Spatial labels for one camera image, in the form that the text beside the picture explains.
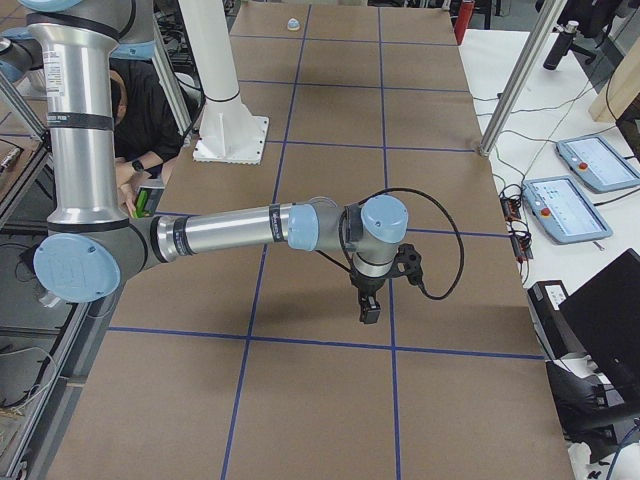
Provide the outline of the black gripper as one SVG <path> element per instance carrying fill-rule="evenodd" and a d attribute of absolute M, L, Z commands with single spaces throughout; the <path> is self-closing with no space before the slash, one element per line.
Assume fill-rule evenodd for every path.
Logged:
<path fill-rule="evenodd" d="M 385 276 L 369 277 L 357 269 L 352 270 L 349 277 L 351 284 L 358 292 L 359 321 L 363 324 L 377 323 L 381 308 L 376 299 L 376 294 L 385 285 L 387 278 Z"/>

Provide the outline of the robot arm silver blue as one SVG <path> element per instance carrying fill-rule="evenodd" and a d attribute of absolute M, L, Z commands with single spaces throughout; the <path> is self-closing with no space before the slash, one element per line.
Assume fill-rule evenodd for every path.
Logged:
<path fill-rule="evenodd" d="M 404 204 L 377 193 L 340 207 L 326 198 L 208 216 L 130 218 L 118 201 L 109 58 L 118 47 L 152 55 L 148 1 L 31 1 L 29 33 L 42 48 L 57 206 L 34 256 L 40 283 L 75 303 L 105 297 L 139 272 L 181 256 L 284 242 L 342 250 L 360 319 L 374 323 L 377 291 L 415 278 L 420 257 L 404 236 Z"/>

